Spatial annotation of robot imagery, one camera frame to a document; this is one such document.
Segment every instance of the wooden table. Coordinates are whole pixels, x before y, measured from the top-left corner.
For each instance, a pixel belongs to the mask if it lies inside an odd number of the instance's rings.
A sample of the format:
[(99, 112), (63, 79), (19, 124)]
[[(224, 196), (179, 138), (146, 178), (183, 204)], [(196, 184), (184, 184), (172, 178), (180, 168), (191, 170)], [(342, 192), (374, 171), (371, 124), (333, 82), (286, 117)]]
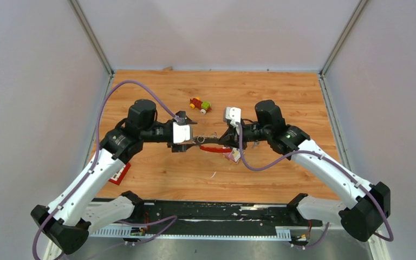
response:
[[(149, 86), (175, 113), (187, 111), (198, 122), (194, 135), (221, 136), (227, 106), (242, 109), (242, 117), (256, 120), (254, 106), (272, 99), (281, 107), (288, 124), (307, 132), (328, 154), (338, 158), (326, 107), (317, 75), (314, 73), (230, 72), (230, 71), (145, 71), (120, 70), (113, 85), (138, 80)], [(189, 107), (189, 99), (199, 96), (212, 104), (202, 115)], [(137, 99), (152, 97), (138, 86), (129, 84), (110, 98), (101, 121), (100, 136), (126, 117)], [(157, 104), (160, 122), (170, 116)], [(251, 145), (245, 158), (253, 167), (264, 166), (279, 157), (262, 142)], [(235, 164), (221, 154), (191, 148), (186, 153), (171, 153), (166, 144), (144, 144), (142, 152), (131, 160), (131, 170), (120, 186), (107, 183), (98, 197), (117, 197), (131, 190), (145, 199), (208, 200), (231, 202), (287, 203), (300, 192), (320, 198), (337, 196), (303, 167), (283, 160), (262, 171), (249, 171), (242, 162)]]

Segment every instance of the white panel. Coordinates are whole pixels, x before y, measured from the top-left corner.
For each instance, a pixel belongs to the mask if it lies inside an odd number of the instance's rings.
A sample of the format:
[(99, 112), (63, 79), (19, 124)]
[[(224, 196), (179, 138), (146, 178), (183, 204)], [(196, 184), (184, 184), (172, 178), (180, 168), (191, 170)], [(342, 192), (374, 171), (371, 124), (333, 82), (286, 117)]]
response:
[(115, 69), (318, 70), (358, 0), (81, 0)]
[(416, 1), (371, 1), (327, 79), (354, 172), (392, 190), (392, 259), (416, 259)]
[(32, 259), (30, 211), (83, 166), (107, 80), (68, 1), (0, 1), (0, 259)]

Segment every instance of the wooden tabletop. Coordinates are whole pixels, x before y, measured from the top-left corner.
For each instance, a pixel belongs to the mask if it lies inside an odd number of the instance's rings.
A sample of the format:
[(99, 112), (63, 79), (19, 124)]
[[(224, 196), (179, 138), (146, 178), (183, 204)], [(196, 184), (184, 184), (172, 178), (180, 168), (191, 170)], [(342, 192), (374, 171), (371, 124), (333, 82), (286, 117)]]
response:
[[(227, 129), (223, 122), (227, 106), (239, 107), (242, 118), (256, 120), (255, 104), (272, 99), (280, 106), (287, 124), (303, 129), (329, 155), (338, 158), (314, 73), (120, 70), (113, 85), (127, 79), (150, 87), (174, 113), (187, 111), (198, 123), (193, 126), (194, 135), (221, 136)], [(189, 99), (196, 96), (211, 102), (212, 111), (202, 115), (191, 109)], [(122, 86), (111, 96), (101, 121), (101, 137), (127, 116), (128, 108), (137, 99), (153, 100), (132, 84)], [(158, 104), (157, 110), (160, 122), (171, 118)], [(245, 158), (253, 167), (265, 166), (280, 157), (267, 142), (253, 149), (251, 145), (245, 150)], [(97, 196), (117, 197), (127, 190), (144, 199), (287, 203), (301, 192), (337, 198), (313, 174), (288, 160), (253, 172), (241, 161), (235, 164), (221, 154), (196, 147), (186, 153), (171, 153), (163, 143), (144, 144), (143, 150), (132, 158), (131, 169), (120, 186), (107, 183)]]

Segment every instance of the toy car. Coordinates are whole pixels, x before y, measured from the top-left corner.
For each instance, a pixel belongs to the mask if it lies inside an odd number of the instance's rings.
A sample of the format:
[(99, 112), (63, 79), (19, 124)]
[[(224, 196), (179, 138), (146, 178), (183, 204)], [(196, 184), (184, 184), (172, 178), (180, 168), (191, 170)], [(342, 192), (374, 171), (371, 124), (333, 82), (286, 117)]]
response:
[(200, 101), (199, 97), (190, 100), (190, 105), (192, 109), (198, 108), (200, 109), (200, 113), (206, 114), (206, 112), (211, 111), (211, 103), (209, 102), (202, 102)]

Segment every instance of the wall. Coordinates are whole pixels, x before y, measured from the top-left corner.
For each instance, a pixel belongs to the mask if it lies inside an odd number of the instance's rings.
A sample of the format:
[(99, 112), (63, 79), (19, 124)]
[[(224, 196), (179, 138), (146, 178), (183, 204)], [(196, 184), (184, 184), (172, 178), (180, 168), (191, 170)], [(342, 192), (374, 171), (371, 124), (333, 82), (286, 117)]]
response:
[(416, 1), (371, 1), (327, 80), (350, 164), (392, 190), (392, 259), (415, 259)]
[(114, 69), (319, 70), (358, 0), (79, 0)]
[(67, 1), (0, 1), (0, 259), (32, 259), (30, 211), (82, 167), (107, 80)]

